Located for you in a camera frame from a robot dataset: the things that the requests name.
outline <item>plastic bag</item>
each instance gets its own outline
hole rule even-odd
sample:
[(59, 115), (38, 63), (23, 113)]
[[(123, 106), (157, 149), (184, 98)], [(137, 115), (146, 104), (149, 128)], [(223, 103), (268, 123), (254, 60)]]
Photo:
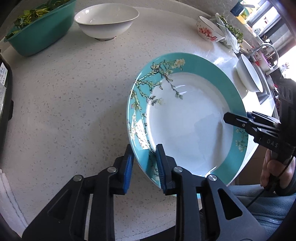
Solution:
[(233, 52), (239, 53), (239, 43), (237, 42), (237, 38), (225, 27), (222, 20), (219, 18), (219, 14), (216, 13), (215, 17), (211, 18), (210, 21), (217, 23), (221, 31), (225, 34), (225, 39), (221, 42), (226, 45), (229, 49), (232, 49)]

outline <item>faucet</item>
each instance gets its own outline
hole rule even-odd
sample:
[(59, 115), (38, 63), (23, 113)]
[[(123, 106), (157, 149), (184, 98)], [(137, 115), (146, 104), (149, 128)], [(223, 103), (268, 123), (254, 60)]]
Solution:
[(268, 44), (268, 43), (263, 43), (262, 45), (260, 45), (258, 48), (254, 49), (251, 53), (247, 54), (246, 57), (247, 58), (250, 58), (251, 56), (253, 56), (258, 50), (262, 49), (264, 46), (266, 47), (270, 47), (274, 50), (275, 54), (276, 54), (276, 64), (274, 66), (271, 67), (270, 71), (267, 71), (265, 74), (266, 75), (269, 75), (270, 73), (272, 73), (273, 71), (275, 71), (277, 68), (278, 68), (278, 63), (279, 63), (279, 54), (277, 52), (277, 50), (271, 45), (271, 44)]

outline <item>human hand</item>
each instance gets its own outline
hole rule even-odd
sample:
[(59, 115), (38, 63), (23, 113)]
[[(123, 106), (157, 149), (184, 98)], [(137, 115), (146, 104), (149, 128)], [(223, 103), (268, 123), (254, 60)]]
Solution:
[[(260, 177), (260, 185), (262, 187), (266, 187), (268, 184), (269, 176), (272, 174), (277, 177), (278, 175), (280, 175), (284, 168), (285, 165), (283, 165), (279, 161), (271, 160), (271, 151), (267, 149)], [(290, 184), (294, 175), (294, 171), (295, 158), (293, 158), (286, 171), (279, 178), (279, 185), (282, 189), (285, 189)]]

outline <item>white label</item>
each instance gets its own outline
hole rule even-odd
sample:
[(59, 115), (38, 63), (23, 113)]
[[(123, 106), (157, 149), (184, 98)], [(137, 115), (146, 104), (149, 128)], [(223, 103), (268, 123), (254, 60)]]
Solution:
[(2, 115), (5, 92), (6, 92), (6, 87), (0, 85), (0, 116)]
[(6, 76), (7, 76), (7, 68), (4, 66), (4, 63), (2, 63), (0, 67), (0, 83), (2, 85), (5, 85)]

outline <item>zipper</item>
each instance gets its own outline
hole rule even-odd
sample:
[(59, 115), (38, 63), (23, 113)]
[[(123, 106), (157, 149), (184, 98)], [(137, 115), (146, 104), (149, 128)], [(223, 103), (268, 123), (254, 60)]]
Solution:
[(272, 224), (277, 224), (277, 225), (280, 225), (281, 222), (283, 221), (282, 219), (268, 218), (268, 217), (259, 216), (259, 215), (254, 215), (254, 218), (256, 218), (258, 221), (264, 221), (267, 223), (272, 223)]

